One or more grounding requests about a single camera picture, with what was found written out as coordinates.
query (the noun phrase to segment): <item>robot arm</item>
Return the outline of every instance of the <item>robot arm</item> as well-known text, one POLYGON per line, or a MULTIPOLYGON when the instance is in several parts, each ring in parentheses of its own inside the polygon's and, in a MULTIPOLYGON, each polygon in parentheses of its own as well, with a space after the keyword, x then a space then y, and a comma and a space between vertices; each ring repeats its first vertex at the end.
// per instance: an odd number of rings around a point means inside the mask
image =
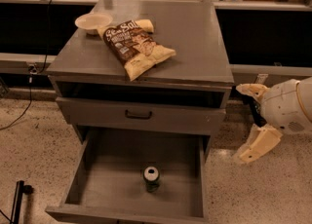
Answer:
POLYGON ((247 164, 270 150, 283 134, 312 133, 312 77, 289 80, 268 89, 261 84, 244 84, 236 88, 252 96, 260 105, 260 115, 267 125, 253 125, 247 142, 237 151, 237 162, 247 164))

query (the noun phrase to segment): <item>terrazzo floor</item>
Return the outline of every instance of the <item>terrazzo floor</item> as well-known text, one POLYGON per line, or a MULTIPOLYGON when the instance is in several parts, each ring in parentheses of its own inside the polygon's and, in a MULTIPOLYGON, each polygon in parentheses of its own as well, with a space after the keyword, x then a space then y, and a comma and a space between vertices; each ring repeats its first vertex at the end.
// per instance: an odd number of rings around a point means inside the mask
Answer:
MULTIPOLYGON (((27 91, 1 98, 0 127, 18 117, 28 102, 27 91)), ((312 137, 284 136, 269 154, 239 166, 232 155, 245 142, 251 124, 249 108, 230 100, 206 162, 209 223, 312 223, 312 137)), ((34 192, 23 196, 19 223, 59 223, 45 207, 59 204, 80 148, 54 93, 33 93, 26 114, 11 128, 0 131, 0 209, 10 216, 16 182, 23 180, 34 192)), ((0 224, 8 223, 0 216, 0 224)))

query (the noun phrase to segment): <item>gray counter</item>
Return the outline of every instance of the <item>gray counter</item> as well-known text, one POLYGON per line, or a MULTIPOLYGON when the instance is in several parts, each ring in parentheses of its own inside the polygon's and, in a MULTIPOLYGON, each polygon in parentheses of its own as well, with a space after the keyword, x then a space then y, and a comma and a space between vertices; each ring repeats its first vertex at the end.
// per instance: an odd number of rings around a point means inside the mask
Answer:
MULTIPOLYGON (((129 19, 151 19, 153 38, 176 50, 176 56, 143 74, 142 81, 191 81, 232 84, 222 36, 209 2, 99 1, 95 12, 113 16, 112 24, 129 19)), ((53 62, 48 73, 100 75, 127 80, 123 66, 98 36, 78 29, 53 62)))

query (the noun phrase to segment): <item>bag of chips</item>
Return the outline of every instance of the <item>bag of chips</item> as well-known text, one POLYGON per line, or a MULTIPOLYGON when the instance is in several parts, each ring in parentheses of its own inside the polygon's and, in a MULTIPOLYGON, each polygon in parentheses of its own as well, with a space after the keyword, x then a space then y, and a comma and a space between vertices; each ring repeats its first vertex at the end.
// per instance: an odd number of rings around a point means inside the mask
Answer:
POLYGON ((131 81, 155 64, 176 55, 175 50, 165 48, 153 40, 148 34, 153 29, 150 20, 142 19, 97 30, 123 64, 131 81))

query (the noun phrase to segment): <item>small bowl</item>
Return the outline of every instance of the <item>small bowl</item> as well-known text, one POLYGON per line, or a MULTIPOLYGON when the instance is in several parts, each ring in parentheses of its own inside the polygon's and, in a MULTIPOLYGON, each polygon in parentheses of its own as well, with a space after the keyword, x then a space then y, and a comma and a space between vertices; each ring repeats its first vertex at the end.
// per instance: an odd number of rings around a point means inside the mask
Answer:
POLYGON ((113 17, 106 13, 89 13, 82 15, 75 24, 77 27, 85 29, 88 34, 97 35, 97 29, 109 25, 113 21, 113 17))

